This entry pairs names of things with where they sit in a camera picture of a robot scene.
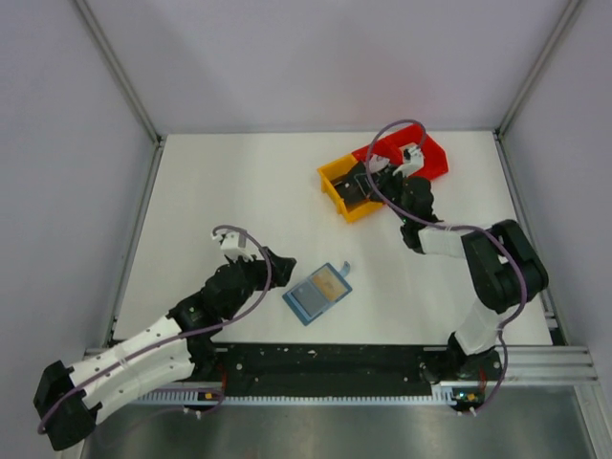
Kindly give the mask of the blue leather card holder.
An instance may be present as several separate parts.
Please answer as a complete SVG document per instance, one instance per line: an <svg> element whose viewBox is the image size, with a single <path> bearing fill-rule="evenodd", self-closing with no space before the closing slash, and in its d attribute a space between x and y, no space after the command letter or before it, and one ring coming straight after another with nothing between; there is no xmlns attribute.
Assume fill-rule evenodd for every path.
<svg viewBox="0 0 612 459"><path fill-rule="evenodd" d="M350 272L348 261L339 270L326 263L296 283L282 298L297 319L308 326L353 291L346 281Z"/></svg>

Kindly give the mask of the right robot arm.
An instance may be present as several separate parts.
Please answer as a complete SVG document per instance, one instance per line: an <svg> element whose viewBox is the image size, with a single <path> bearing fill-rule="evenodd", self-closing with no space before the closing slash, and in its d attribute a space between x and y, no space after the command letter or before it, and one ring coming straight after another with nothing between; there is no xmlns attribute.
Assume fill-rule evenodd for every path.
<svg viewBox="0 0 612 459"><path fill-rule="evenodd" d="M474 369L500 342L506 323L549 285L544 264L515 220L487 229L445 224L434 213L431 182L424 177L404 177L393 165L367 173L358 162L331 184L347 206L389 204L402 220L400 232L410 250L466 261L476 299L450 334L440 362L430 366L437 377Z"/></svg>

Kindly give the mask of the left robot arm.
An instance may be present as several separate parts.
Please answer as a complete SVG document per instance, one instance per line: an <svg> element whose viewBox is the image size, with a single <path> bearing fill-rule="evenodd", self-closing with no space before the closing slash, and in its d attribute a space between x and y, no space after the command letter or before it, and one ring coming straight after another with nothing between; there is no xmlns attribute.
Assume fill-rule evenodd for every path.
<svg viewBox="0 0 612 459"><path fill-rule="evenodd" d="M229 259L197 292L130 339L88 360L43 371L33 396L37 432L55 451L80 443L111 414L166 384L211 371L214 335L246 315L245 303L289 283L296 261L269 248Z"/></svg>

